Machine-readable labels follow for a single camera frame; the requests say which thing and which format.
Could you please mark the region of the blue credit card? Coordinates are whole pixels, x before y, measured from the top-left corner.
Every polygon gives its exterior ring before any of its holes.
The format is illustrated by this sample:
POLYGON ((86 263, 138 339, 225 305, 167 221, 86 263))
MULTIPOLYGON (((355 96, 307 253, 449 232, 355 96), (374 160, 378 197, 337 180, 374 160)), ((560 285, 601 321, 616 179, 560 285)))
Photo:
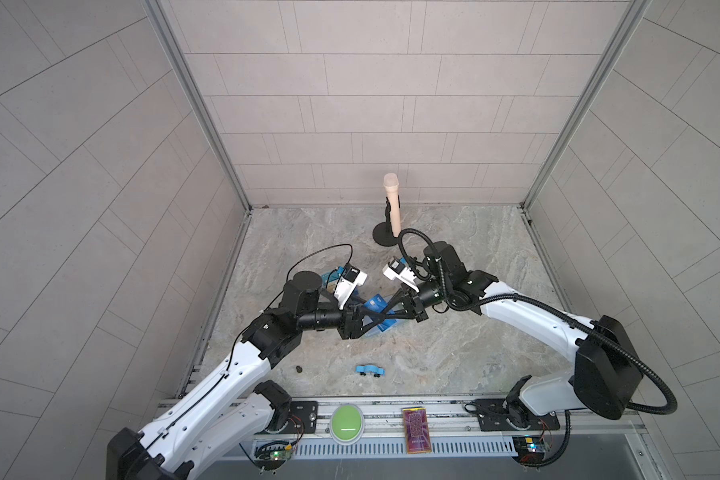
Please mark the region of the blue credit card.
POLYGON ((387 302, 381 295, 377 294, 367 300, 364 307, 375 313, 381 313, 387 307, 387 302))

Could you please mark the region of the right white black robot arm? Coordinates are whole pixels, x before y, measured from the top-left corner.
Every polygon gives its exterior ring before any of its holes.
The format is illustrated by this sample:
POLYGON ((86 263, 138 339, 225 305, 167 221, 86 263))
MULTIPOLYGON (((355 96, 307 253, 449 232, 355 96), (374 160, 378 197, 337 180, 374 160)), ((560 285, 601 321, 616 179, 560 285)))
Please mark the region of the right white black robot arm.
POLYGON ((426 246, 421 261, 405 256, 390 260, 383 273, 402 284, 388 303, 395 318, 409 314, 422 320, 429 309, 444 304, 506 323, 568 361, 568 368, 558 373, 526 376, 515 384, 505 408, 516 421, 565 410, 589 410, 618 420, 625 410, 650 410, 632 396, 643 379, 655 374, 639 359, 618 320, 576 316, 523 295, 492 274, 467 269, 444 241, 426 246))

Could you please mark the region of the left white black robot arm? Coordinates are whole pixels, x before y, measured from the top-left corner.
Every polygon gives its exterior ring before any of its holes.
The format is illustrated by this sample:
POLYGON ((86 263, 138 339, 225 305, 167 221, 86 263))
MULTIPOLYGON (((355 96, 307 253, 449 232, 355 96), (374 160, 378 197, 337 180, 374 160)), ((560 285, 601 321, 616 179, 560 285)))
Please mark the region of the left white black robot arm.
POLYGON ((321 276, 311 271, 288 280, 279 305, 254 319, 196 388, 140 431, 123 428, 109 441, 106 478, 198 478, 239 442, 287 423, 292 398, 267 376, 300 345, 304 331, 335 329, 357 339, 372 324, 402 315, 336 299, 322 303, 322 290, 321 276))

